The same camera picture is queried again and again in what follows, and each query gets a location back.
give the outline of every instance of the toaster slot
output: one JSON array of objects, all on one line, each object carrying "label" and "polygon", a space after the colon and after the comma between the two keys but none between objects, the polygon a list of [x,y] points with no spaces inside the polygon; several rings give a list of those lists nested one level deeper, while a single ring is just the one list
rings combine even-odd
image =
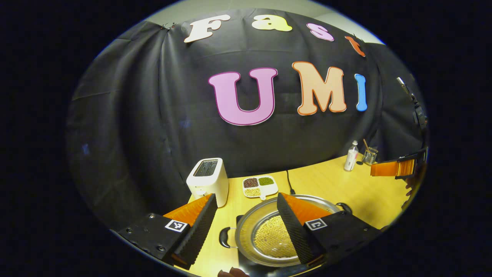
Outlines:
[{"label": "toaster slot", "polygon": [[218,160],[207,160],[203,161],[195,171],[193,176],[195,177],[203,177],[203,176],[211,176],[214,174],[215,168],[217,167]]}]

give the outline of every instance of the black cloth backdrop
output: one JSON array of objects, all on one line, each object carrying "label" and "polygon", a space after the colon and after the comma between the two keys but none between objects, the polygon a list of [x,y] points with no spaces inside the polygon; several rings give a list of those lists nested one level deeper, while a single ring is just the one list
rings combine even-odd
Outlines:
[{"label": "black cloth backdrop", "polygon": [[[211,37],[183,42],[191,22],[221,14],[231,19]],[[255,29],[251,23],[260,14],[281,16],[293,30]],[[324,26],[335,41],[313,36],[307,23]],[[385,45],[356,39],[366,54],[361,57],[346,35],[355,38],[306,16],[270,9],[206,14],[170,30],[145,21],[133,26],[95,58],[69,108],[68,158],[86,203],[118,230],[144,213],[164,214],[186,204],[186,178],[204,158],[222,158],[228,176],[239,177],[346,155],[354,139],[378,146],[379,161],[420,149],[413,102],[396,81],[401,77],[423,102],[410,72]],[[329,67],[341,68],[347,110],[300,116],[295,61],[313,63],[323,78]],[[208,78],[239,72],[238,100],[251,110],[259,98],[248,73],[261,67],[278,70],[273,115],[254,126],[225,122]],[[364,112],[356,110],[356,73],[366,78]]]}]

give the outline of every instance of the glass cup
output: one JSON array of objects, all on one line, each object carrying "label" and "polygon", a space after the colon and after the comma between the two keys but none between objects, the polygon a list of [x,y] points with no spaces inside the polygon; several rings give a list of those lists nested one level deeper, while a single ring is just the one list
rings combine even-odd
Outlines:
[{"label": "glass cup", "polygon": [[369,147],[368,149],[366,149],[366,152],[364,153],[364,158],[362,159],[362,162],[370,166],[376,160],[376,156],[377,156],[377,150],[372,147]]}]

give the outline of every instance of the hand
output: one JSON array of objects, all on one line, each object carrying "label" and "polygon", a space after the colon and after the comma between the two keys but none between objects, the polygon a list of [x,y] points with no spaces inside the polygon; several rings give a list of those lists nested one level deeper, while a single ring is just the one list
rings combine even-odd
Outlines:
[{"label": "hand", "polygon": [[239,268],[233,268],[229,270],[229,273],[220,270],[217,274],[217,277],[249,277],[244,271]]},{"label": "hand", "polygon": [[[424,180],[424,175],[427,170],[427,164],[423,164],[421,168],[418,169],[418,171],[415,173],[415,175],[412,178],[408,178],[405,180],[406,182],[406,189],[410,189],[409,192],[406,193],[407,196],[411,196],[414,194],[415,191],[417,191],[418,187],[422,184],[422,181]],[[401,205],[401,208],[405,207],[407,205],[407,202],[410,200],[410,198]]]}]

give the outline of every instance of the white toaster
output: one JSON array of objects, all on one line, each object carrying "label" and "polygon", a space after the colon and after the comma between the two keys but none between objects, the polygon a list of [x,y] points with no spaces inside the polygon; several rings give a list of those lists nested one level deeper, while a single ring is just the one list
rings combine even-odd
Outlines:
[{"label": "white toaster", "polygon": [[199,161],[188,175],[186,184],[195,199],[215,193],[218,208],[227,202],[229,179],[221,158]]}]

